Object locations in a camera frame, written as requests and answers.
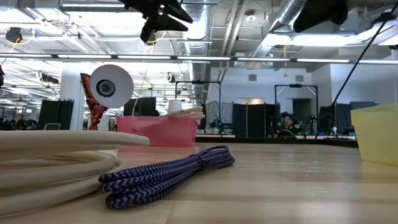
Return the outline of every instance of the pink plastic bin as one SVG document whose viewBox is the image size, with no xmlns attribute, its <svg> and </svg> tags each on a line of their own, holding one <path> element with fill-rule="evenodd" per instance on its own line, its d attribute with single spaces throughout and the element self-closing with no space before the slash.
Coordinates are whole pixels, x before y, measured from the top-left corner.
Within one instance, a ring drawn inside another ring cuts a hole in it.
<svg viewBox="0 0 398 224">
<path fill-rule="evenodd" d="M 149 138 L 149 146 L 191 147 L 195 145 L 197 124 L 193 118 L 119 116 L 118 131 Z"/>
</svg>

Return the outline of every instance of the spool of tape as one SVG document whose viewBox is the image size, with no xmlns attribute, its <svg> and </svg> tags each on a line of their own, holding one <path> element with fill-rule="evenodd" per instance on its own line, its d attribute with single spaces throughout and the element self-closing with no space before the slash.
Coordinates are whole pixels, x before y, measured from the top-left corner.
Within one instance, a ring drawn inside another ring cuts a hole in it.
<svg viewBox="0 0 398 224">
<path fill-rule="evenodd" d="M 98 67 L 90 78 L 91 93 L 108 108 L 124 106 L 131 98 L 134 84 L 130 74 L 116 65 Z"/>
</svg>

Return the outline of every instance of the yellow cable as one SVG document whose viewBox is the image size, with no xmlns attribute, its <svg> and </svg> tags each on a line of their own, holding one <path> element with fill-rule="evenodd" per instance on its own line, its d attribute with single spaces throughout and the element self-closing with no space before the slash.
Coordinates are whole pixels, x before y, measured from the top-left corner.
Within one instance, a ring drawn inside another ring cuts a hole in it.
<svg viewBox="0 0 398 224">
<path fill-rule="evenodd" d="M 15 41 L 15 43 L 13 43 L 14 45 L 12 46 L 12 49 L 10 50 L 10 53 L 14 50 L 14 48 L 15 48 L 15 46 L 17 45 L 18 41 L 19 41 L 19 37 L 18 37 L 18 39 Z"/>
<path fill-rule="evenodd" d="M 32 32 L 32 37 L 31 37 L 27 42 L 18 43 L 19 38 L 18 38 L 18 40 L 17 40 L 15 43 L 12 43 L 11 41 L 8 41 L 8 40 L 7 40 L 7 41 L 8 41 L 10 44 L 24 45 L 24 44 L 27 44 L 27 43 L 29 43 L 30 41 L 32 41 L 33 38 L 35 38 L 35 31 Z"/>
<path fill-rule="evenodd" d="M 150 54 L 151 54 L 151 55 L 152 55 L 152 53 L 154 52 L 154 48 L 155 48 L 155 42 L 152 43 L 152 47 L 151 47 L 151 50 L 150 50 Z M 144 78 L 142 78 L 141 87 L 140 87 L 140 90 L 138 91 L 138 93 L 141 92 L 142 87 L 144 86 L 144 82 L 145 82 L 145 79 L 146 79 L 146 77 L 147 77 L 147 72 L 148 72 L 148 67 L 147 67 L 147 70 L 145 71 Z M 136 105 L 137 105 L 138 100 L 139 100 L 139 94 L 138 94 L 138 96 L 137 96 L 136 101 L 134 102 L 134 106 L 132 107 L 132 116 L 135 116 L 134 114 L 135 114 Z"/>
<path fill-rule="evenodd" d="M 162 36 L 159 39 L 153 40 L 153 41 L 147 41 L 147 43 L 154 44 L 154 43 L 162 40 L 165 34 L 166 34 L 166 31 L 163 31 L 163 34 L 162 34 Z"/>
<path fill-rule="evenodd" d="M 286 58 L 286 45 L 284 46 L 284 57 Z M 284 76 L 285 77 L 288 76 L 288 74 L 287 74 L 287 62 L 285 62 L 285 75 Z"/>
</svg>

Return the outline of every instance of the white coiled cable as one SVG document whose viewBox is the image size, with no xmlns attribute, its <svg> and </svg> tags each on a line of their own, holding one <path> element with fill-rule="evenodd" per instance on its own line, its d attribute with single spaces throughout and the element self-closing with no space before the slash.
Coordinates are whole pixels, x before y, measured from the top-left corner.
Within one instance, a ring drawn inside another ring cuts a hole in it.
<svg viewBox="0 0 398 224">
<path fill-rule="evenodd" d="M 148 144 L 146 137 L 106 131 L 1 131 L 0 216 L 94 192 L 100 174 L 128 168 L 94 151 Z"/>
</svg>

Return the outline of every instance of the coiled rope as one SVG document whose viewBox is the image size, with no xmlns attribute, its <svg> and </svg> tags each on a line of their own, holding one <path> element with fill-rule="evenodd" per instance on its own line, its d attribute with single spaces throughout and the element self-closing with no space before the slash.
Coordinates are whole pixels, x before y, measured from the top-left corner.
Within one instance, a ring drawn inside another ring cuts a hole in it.
<svg viewBox="0 0 398 224">
<path fill-rule="evenodd" d="M 108 153 L 146 146 L 146 137 L 108 131 L 1 131 L 0 217 L 48 207 L 98 190 L 98 176 L 128 167 Z"/>
<path fill-rule="evenodd" d="M 228 146 L 215 146 L 184 159 L 150 164 L 101 175 L 101 192 L 112 192 L 106 198 L 108 208 L 147 204 L 160 200 L 190 175 L 207 169 L 230 166 L 235 158 Z"/>
</svg>

